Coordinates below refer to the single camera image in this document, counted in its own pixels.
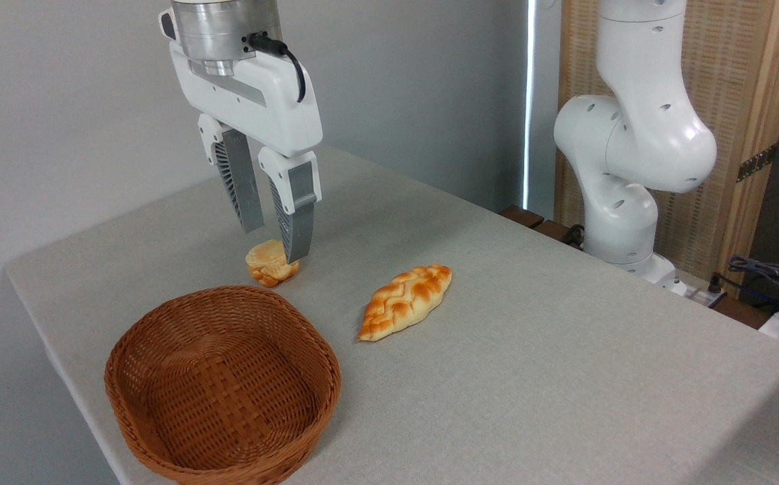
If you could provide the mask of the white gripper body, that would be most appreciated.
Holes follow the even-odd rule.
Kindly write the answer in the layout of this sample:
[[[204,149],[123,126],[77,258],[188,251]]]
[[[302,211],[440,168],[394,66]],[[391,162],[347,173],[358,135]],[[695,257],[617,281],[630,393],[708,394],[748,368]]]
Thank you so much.
[[[216,76],[195,73],[174,41],[170,55],[193,108],[289,158],[322,141],[321,114],[307,69],[306,95],[299,102],[297,73],[288,59],[257,53],[236,63],[232,76]]]

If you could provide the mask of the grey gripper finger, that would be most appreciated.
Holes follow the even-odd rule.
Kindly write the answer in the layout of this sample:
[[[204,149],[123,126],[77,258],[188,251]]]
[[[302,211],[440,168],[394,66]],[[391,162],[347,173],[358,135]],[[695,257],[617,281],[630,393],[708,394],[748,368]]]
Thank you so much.
[[[258,163],[268,175],[288,264],[309,254],[315,204],[322,200],[317,156],[310,151],[288,158],[264,147]]]
[[[260,229],[264,218],[247,136],[204,113],[198,126],[206,158],[218,169],[242,229]]]

